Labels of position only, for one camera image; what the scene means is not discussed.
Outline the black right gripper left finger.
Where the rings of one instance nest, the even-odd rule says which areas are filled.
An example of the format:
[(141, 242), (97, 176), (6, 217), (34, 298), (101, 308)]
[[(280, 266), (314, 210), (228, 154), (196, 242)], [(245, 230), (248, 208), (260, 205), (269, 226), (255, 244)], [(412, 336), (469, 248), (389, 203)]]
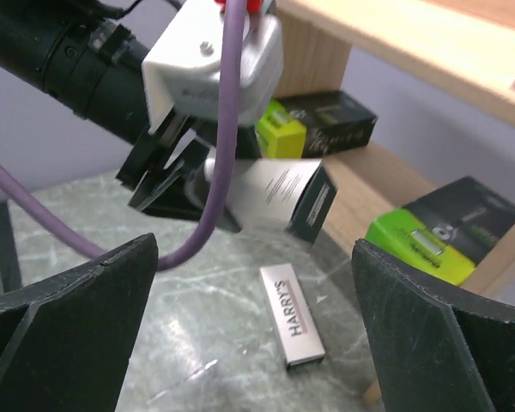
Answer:
[(113, 411), (155, 277), (151, 233), (0, 294), (0, 411)]

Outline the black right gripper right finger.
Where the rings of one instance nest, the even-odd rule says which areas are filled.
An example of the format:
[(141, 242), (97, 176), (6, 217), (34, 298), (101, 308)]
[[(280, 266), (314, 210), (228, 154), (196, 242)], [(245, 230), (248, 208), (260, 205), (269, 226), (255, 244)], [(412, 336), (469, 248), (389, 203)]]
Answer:
[(515, 411), (515, 306), (365, 239), (354, 244), (352, 271), (386, 410)]

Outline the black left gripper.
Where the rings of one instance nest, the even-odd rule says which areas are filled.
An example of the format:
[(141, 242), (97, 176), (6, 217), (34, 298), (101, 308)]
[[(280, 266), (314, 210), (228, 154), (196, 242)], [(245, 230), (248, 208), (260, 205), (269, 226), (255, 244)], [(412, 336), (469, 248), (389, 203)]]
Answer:
[(145, 215), (198, 221), (208, 196), (203, 176), (207, 157), (216, 149), (213, 121), (168, 115), (154, 133), (144, 131), (136, 140), (116, 180), (133, 192), (129, 206)]

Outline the black green razor box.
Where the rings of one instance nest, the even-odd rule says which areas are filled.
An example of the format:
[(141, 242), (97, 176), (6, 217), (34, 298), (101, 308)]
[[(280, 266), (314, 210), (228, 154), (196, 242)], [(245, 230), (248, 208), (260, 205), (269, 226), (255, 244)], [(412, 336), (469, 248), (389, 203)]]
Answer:
[(378, 116), (342, 90), (272, 100), (255, 125), (264, 156), (313, 159), (365, 147)]
[(365, 240), (459, 286), (514, 224), (514, 203), (465, 176), (375, 218)]

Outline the white Harry's labelled razor box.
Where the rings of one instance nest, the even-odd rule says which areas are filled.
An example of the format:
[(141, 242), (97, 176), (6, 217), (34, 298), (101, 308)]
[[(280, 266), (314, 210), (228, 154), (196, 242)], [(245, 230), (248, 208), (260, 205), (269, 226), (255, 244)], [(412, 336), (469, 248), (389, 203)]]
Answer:
[(264, 266), (259, 274), (285, 367), (321, 362), (326, 351), (292, 264)]

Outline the light wooden two-tier shelf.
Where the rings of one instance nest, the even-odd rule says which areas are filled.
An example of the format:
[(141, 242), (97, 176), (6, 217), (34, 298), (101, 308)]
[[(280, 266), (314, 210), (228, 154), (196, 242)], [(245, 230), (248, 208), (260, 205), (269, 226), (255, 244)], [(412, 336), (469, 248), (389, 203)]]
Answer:
[(338, 195), (319, 256), (372, 219), (476, 176), (515, 202), (515, 28), (426, 1), (281, 1), (280, 94), (344, 88), (374, 110), (371, 142), (325, 163)]

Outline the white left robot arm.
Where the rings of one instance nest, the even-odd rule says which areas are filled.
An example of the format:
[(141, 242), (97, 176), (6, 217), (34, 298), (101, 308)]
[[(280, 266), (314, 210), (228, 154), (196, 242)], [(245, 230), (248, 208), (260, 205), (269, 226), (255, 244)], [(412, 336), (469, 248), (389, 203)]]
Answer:
[(0, 67), (132, 147), (118, 171), (145, 215), (197, 221), (188, 194), (215, 144), (214, 123), (168, 110), (149, 129), (142, 78), (148, 54), (97, 1), (0, 1)]

